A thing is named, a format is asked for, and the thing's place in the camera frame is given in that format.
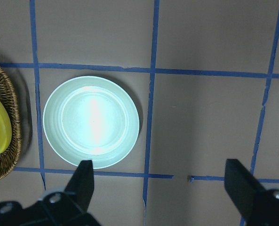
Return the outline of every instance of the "brown woven basket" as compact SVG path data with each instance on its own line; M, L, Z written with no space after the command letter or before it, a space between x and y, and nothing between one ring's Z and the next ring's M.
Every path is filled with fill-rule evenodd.
M12 124L12 140L3 153L0 154L0 179L9 174L18 163L21 152L21 126L18 100L13 84L0 67L0 101L8 112Z

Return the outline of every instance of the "plate center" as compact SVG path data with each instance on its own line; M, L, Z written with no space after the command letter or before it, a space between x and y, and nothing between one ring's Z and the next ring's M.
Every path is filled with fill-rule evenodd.
M62 127L66 138L91 154L102 154L118 145L125 125L119 100L99 87L77 89L63 108Z

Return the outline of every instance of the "plate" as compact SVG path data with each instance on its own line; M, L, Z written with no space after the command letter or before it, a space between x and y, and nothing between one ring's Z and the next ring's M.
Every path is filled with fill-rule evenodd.
M45 136L65 161L94 169L114 165L134 147L139 117L131 97L114 82L95 76L68 80L48 98L43 112Z

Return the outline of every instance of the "wicker basket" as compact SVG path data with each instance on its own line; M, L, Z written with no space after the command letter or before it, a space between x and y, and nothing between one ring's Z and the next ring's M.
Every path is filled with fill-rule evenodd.
M9 174L18 163L21 152L21 126L18 100L13 84L0 67L0 101L8 112L12 124L12 140L3 153L0 154L0 179Z

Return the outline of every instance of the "yellow banana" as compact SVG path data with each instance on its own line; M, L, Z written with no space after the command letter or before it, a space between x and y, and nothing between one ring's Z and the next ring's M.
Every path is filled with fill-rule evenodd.
M0 102L0 153L9 146L12 138L12 127L8 113Z

